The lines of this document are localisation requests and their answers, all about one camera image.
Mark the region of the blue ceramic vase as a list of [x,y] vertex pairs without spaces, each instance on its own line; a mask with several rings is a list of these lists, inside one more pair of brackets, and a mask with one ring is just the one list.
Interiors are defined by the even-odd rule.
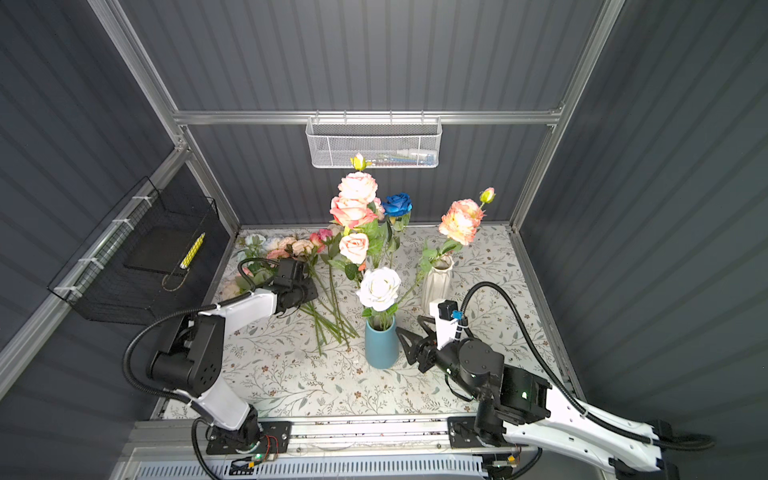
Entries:
[[366,322],[365,358],[376,369],[389,369],[397,361],[400,351],[396,335],[396,317]]

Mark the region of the white ribbed ceramic vase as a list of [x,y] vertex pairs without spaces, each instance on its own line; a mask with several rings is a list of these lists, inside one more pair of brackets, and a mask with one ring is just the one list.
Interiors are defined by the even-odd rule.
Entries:
[[449,255],[438,257],[430,264],[422,289],[422,310],[430,314],[430,304],[433,301],[445,300],[451,289],[454,261]]

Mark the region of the white rose stem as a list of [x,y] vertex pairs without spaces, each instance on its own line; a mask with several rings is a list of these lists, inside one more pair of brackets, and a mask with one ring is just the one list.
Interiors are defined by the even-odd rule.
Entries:
[[398,309],[401,278],[388,267],[366,271],[356,292],[362,306],[362,316],[376,331],[388,330]]

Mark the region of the small pale pink rose stem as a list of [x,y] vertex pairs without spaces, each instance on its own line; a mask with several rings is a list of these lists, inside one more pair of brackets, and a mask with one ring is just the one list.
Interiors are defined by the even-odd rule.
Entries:
[[360,284],[367,269],[369,238],[364,233],[338,235],[330,244],[328,264]]

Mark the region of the large pink rose stem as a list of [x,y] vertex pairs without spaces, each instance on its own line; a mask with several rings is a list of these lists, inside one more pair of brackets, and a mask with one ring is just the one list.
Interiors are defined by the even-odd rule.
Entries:
[[380,199],[365,203],[337,196],[331,201],[330,213],[343,227],[340,253],[359,271],[365,270],[369,254],[379,252],[383,243],[380,221],[384,219],[384,209]]

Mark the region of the pink carnation flower stem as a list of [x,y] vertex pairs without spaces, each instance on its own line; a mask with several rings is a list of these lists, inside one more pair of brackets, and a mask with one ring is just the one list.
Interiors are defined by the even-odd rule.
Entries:
[[360,153],[350,159],[354,172],[341,179],[339,194],[331,201],[330,213],[337,223],[348,230],[384,219],[381,200],[376,196],[378,184],[372,175],[365,172],[367,166],[364,160]]

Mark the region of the peach rose flower stem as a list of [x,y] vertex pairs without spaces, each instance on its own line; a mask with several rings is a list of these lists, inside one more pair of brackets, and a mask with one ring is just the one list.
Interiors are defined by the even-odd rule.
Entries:
[[454,201],[447,212],[441,217],[438,232],[445,237],[444,242],[432,248],[425,245],[419,260],[419,273],[415,284],[423,289],[425,277],[430,269],[430,264],[438,257],[459,252],[463,247],[470,245],[481,228],[485,217],[484,207],[491,204],[496,198],[494,187],[488,187],[480,193],[479,200],[463,199]]

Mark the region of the blue artificial rose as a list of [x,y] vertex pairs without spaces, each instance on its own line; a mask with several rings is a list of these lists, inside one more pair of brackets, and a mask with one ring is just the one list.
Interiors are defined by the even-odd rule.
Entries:
[[394,255],[401,244],[401,235],[409,226],[412,212],[412,201],[407,193],[387,196],[382,203],[384,210],[384,265],[394,266]]

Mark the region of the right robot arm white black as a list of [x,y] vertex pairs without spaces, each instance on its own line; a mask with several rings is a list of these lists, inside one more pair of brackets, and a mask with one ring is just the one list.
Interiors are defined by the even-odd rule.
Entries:
[[473,434],[493,446],[524,444],[581,460],[618,479],[676,479],[657,442],[664,423],[622,418],[570,402],[546,378],[508,365],[479,339],[449,339],[444,321],[421,316],[420,336],[396,334],[409,364],[437,367],[478,403]]

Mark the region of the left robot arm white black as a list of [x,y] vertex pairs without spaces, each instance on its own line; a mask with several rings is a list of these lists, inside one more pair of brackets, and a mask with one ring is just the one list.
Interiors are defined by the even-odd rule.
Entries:
[[162,327],[157,352],[147,376],[181,396],[213,426],[254,442],[260,435],[258,413],[238,396],[222,376],[225,340],[252,323],[283,314],[318,297],[305,272],[293,259],[277,262],[276,274],[261,287]]

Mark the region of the pile of artificial flowers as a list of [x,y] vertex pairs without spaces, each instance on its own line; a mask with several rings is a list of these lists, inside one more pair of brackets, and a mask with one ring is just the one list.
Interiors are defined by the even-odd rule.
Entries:
[[221,306],[228,314],[226,334],[237,335],[298,312],[311,319],[320,355],[332,343],[349,351],[360,334],[342,307],[337,282],[345,267],[340,238],[338,226],[305,235],[242,233],[232,256],[236,295],[230,305]]

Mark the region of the floral patterned table mat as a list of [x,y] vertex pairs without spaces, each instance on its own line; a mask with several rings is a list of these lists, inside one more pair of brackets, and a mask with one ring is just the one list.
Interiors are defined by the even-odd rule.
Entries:
[[[511,240],[510,229],[488,224],[453,256],[449,297],[467,301],[474,335],[507,363],[538,375],[559,369]],[[365,358],[366,325],[356,286],[337,275],[344,312],[360,337],[349,351],[337,343],[320,355],[311,319],[298,312],[230,336],[223,376],[263,417],[462,413],[473,405],[442,372],[421,373],[399,357],[389,369]]]

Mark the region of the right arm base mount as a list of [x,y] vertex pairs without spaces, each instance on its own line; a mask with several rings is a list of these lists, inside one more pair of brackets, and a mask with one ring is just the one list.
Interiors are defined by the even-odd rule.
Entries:
[[453,449],[490,448],[499,445],[494,434],[477,423],[476,416],[452,416],[446,422],[449,443]]

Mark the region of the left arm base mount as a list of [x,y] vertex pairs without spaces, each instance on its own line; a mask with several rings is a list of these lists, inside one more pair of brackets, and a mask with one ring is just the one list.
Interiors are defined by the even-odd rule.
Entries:
[[207,455],[279,455],[287,451],[293,424],[288,421],[245,423],[239,430],[214,426],[205,434]]

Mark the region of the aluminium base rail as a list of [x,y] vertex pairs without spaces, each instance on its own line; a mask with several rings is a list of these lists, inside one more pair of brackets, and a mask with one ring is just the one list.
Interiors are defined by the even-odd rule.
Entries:
[[[406,454],[491,454],[521,453],[525,458],[536,448],[473,447],[454,449],[448,420],[452,413],[292,417],[290,438],[282,440],[283,451],[271,461],[313,457],[374,456]],[[116,469],[143,460],[195,462],[190,420],[139,421],[129,435]]]

